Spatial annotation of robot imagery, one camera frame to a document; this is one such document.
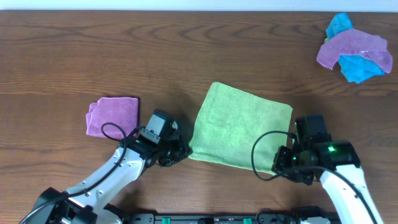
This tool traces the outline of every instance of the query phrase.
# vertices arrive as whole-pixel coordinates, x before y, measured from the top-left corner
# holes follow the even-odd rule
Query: wooden table
[[[397,223],[398,63],[360,85],[338,65],[319,65],[334,15],[1,11],[0,223],[18,222],[47,187],[62,191],[109,159],[115,143],[85,134],[90,103],[138,96],[142,124],[161,108],[193,126],[215,81],[287,103],[292,119],[323,114],[334,139],[355,146],[384,221]],[[349,16],[355,28],[387,39],[398,57],[398,14]],[[318,183],[265,183],[250,170],[191,159],[150,168],[111,203],[127,212],[335,211]]]

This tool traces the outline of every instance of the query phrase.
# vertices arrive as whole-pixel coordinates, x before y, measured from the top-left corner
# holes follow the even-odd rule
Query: green connector
[[[243,224],[251,224],[251,218],[244,218]]]
[[[163,218],[162,224],[170,224],[172,222],[171,218]]]

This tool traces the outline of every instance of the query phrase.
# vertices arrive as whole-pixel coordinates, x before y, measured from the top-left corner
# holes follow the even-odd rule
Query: folded cloth
[[[291,115],[289,105],[214,82],[195,121],[189,158],[252,169],[254,142],[265,132],[287,131]],[[270,134],[258,142],[254,153],[258,171],[273,174],[275,153],[286,139],[284,134]]]
[[[86,114],[87,135],[105,138],[101,132],[104,123],[112,122],[120,126],[126,134],[137,127],[138,99],[130,97],[102,97],[90,104]],[[123,138],[118,128],[107,125],[104,132],[112,138]]]
[[[360,30],[349,29],[335,35],[321,46],[317,62],[332,69],[340,55],[360,55],[372,60],[387,73],[392,69],[392,56],[387,50],[387,41]]]
[[[326,29],[326,36],[332,39],[336,34],[352,28],[354,27],[347,13],[338,13]],[[384,75],[384,72],[373,61],[359,55],[340,55],[338,63],[342,74],[349,82],[361,83],[375,75]]]

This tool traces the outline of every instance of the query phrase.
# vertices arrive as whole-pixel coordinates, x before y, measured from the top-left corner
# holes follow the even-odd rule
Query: crumpled cloth
[[[131,97],[102,97],[96,103],[90,104],[86,114],[87,135],[105,138],[101,132],[104,123],[112,122],[120,126],[126,135],[137,127],[138,99]],[[118,128],[107,125],[104,132],[112,137],[122,139]]]
[[[339,33],[350,29],[353,29],[353,25],[347,13],[338,13],[334,16],[334,18],[330,22],[330,25],[326,29],[327,40],[331,40]],[[341,72],[346,77],[347,81],[361,83],[373,76],[384,75],[384,71],[378,65],[376,65],[375,62],[370,59],[366,59],[365,57],[368,56],[340,55],[340,57],[338,58],[338,63],[340,64]],[[386,69],[386,72],[390,72],[391,68],[392,57],[391,61],[387,62],[387,66],[384,67],[384,69]]]
[[[332,69],[340,55],[360,55],[372,60],[387,73],[392,69],[392,56],[387,50],[387,41],[357,29],[343,31],[323,44],[317,62]]]

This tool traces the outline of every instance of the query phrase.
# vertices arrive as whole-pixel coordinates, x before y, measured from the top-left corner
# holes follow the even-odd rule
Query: white wall
[[[398,0],[0,0],[0,9],[398,12]]]

